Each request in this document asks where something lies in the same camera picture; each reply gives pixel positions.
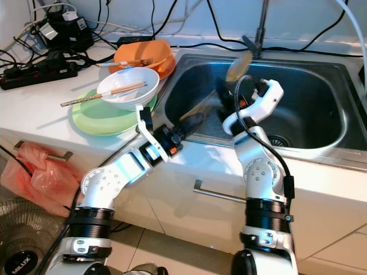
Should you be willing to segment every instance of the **faucet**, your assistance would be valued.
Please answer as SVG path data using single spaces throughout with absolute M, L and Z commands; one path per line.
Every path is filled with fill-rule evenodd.
M 255 41 L 252 42 L 247 36 L 243 35 L 242 39 L 248 49 L 252 52 L 255 59 L 261 58 L 261 50 L 263 48 L 264 36 L 265 36 L 265 21 L 268 11 L 269 0 L 263 0 L 263 7 L 261 9 L 260 25 L 256 32 Z

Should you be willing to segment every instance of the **floor tile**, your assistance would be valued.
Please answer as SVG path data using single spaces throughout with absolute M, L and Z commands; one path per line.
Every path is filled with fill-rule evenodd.
M 129 269 L 154 262 L 172 275 L 230 274 L 232 255 L 145 230 Z
M 107 260 L 107 265 L 127 271 L 143 231 L 141 227 L 130 226 L 121 232 L 112 233 L 112 254 Z

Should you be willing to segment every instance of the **sink drain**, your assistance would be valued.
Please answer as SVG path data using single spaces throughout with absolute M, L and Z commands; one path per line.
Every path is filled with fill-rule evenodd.
M 272 135 L 268 136 L 268 138 L 273 146 L 289 147 L 289 142 L 283 137 Z

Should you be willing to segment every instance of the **pink plastic bag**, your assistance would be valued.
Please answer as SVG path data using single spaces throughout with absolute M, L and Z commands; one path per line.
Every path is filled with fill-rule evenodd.
M 25 142 L 17 158 L 22 161 L 33 176 L 10 158 L 1 175 L 1 184 L 13 193 L 24 197 L 52 214 L 67 216 L 81 174 L 70 164 L 47 158 L 52 154 L 38 144 Z

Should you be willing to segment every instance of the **white bowl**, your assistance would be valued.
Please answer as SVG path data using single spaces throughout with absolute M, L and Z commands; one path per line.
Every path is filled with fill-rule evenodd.
M 106 77 L 98 85 L 97 93 L 105 93 L 139 82 L 145 82 L 146 86 L 133 91 L 102 97 L 102 100 L 116 108 L 135 111 L 136 105 L 145 106 L 158 92 L 159 75 L 152 69 L 136 67 L 119 70 Z

